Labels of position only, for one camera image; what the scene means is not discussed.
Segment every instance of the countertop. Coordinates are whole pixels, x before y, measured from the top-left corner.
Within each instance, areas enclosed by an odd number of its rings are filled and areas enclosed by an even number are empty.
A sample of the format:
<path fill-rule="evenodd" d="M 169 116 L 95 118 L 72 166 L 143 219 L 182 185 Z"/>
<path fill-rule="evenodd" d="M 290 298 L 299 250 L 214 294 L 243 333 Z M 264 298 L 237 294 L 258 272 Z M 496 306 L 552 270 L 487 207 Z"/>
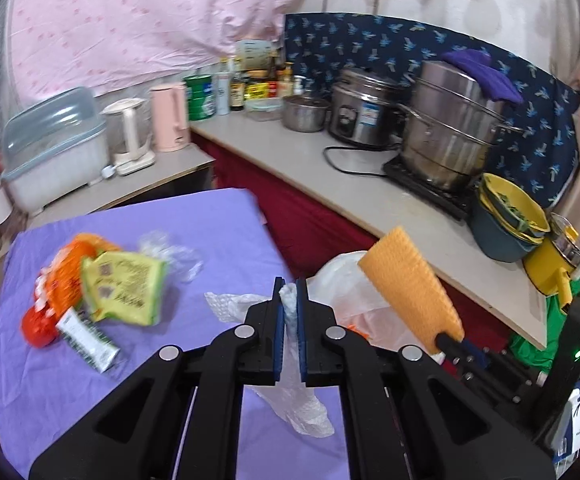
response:
<path fill-rule="evenodd" d="M 166 184 L 184 175 L 208 168 L 214 159 L 190 144 L 182 150 L 156 153 L 156 160 L 148 168 L 125 176 L 115 175 L 94 186 L 83 186 L 55 200 L 36 216 L 29 218 L 28 229 L 108 209 L 150 189 Z M 5 257 L 10 243 L 4 240 L 0 261 Z"/>
<path fill-rule="evenodd" d="M 343 144 L 326 132 L 293 132 L 279 121 L 257 122 L 244 112 L 195 121 L 192 127 L 376 237 L 401 225 L 442 280 L 537 348 L 545 348 L 545 297 L 534 288 L 521 264 L 491 260 L 478 248 L 467 225 L 396 184 L 330 167 L 323 148 Z M 346 152 L 337 156 L 337 163 L 349 170 L 375 172 L 392 156 L 393 152 Z"/>

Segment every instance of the clear plastic bag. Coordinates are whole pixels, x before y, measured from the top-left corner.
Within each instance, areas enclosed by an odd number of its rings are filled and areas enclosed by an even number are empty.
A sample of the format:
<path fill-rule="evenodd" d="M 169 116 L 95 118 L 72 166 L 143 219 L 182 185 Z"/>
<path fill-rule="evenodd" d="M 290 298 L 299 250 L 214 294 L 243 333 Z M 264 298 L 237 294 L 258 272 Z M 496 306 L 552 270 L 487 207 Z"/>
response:
<path fill-rule="evenodd" d="M 168 234 L 162 231 L 150 231 L 141 236 L 139 252 L 166 261 L 168 274 L 179 282 L 191 282 L 203 268 L 203 260 L 198 251 L 172 245 Z"/>
<path fill-rule="evenodd" d="M 381 348 L 398 351 L 405 345 L 423 344 L 358 266 L 367 251 L 339 254 L 308 280 L 312 301 L 332 307 L 337 323 L 367 335 L 368 341 Z M 431 356 L 439 364 L 444 354 Z"/>
<path fill-rule="evenodd" d="M 296 333 L 296 285 L 294 283 L 285 285 L 281 289 L 280 295 L 285 314 L 281 379 L 275 386 L 249 387 L 265 399 L 276 415 L 289 422 L 297 433 L 320 438 L 333 435 L 334 427 L 327 418 L 327 408 L 317 399 L 314 388 L 307 388 L 301 382 Z M 237 296 L 206 292 L 205 299 L 219 320 L 243 323 L 247 310 L 252 305 L 267 301 L 270 298 L 256 294 Z"/>

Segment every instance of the orange sponge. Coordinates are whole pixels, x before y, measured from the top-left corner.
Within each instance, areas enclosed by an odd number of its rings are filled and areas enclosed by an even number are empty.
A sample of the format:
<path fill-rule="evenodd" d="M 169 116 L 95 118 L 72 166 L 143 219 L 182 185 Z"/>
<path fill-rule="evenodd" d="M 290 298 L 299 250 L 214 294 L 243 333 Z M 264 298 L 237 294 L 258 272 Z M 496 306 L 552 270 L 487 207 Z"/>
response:
<path fill-rule="evenodd" d="M 452 301 L 401 227 L 376 242 L 359 267 L 429 353 L 439 352 L 435 338 L 441 332 L 463 340 Z"/>

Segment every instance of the purple cloth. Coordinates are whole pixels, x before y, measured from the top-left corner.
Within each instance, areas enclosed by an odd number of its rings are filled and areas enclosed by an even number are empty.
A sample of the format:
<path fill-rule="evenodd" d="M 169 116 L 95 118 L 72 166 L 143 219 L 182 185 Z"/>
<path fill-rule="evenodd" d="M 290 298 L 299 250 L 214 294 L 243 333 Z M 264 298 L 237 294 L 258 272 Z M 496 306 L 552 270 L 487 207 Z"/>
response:
<path fill-rule="evenodd" d="M 0 441 L 10 463 L 28 477 L 34 459 L 160 347 L 206 345 L 229 325 L 219 322 L 205 292 L 272 293 L 276 276 L 289 278 L 262 226 L 253 196 L 222 189 L 110 209 L 23 232 L 10 248 L 0 294 Z M 39 269 L 79 232 L 92 232 L 135 250 L 139 236 L 165 231 L 175 243 L 196 248 L 199 275 L 166 293 L 161 323 L 149 328 L 100 323 L 129 357 L 118 380 L 90 368 L 64 341 L 28 346 L 19 330 L 32 305 Z M 241 414 L 237 478 L 240 480 L 342 480 L 349 477 L 339 394 L 321 388 L 335 434 L 297 434 L 270 406 L 246 389 Z"/>
<path fill-rule="evenodd" d="M 476 79 L 488 99 L 522 104 L 523 98 L 508 76 L 490 67 L 492 59 L 489 54 L 472 49 L 456 50 L 441 54 L 440 59 Z"/>

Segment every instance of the green bag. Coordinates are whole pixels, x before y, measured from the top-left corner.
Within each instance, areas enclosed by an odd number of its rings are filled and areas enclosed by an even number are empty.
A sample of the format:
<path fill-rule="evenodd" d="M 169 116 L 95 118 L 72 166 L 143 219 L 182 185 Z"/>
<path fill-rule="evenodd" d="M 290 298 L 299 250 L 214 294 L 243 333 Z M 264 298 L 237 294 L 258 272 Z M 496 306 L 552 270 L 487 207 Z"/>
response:
<path fill-rule="evenodd" d="M 570 282 L 572 296 L 580 294 L 580 280 Z M 522 338 L 518 334 L 510 336 L 509 347 L 514 357 L 521 363 L 540 369 L 549 373 L 558 350 L 558 338 L 566 322 L 566 314 L 563 314 L 558 302 L 558 295 L 546 298 L 548 311 L 548 344 L 545 350 L 538 350 L 532 343 Z"/>

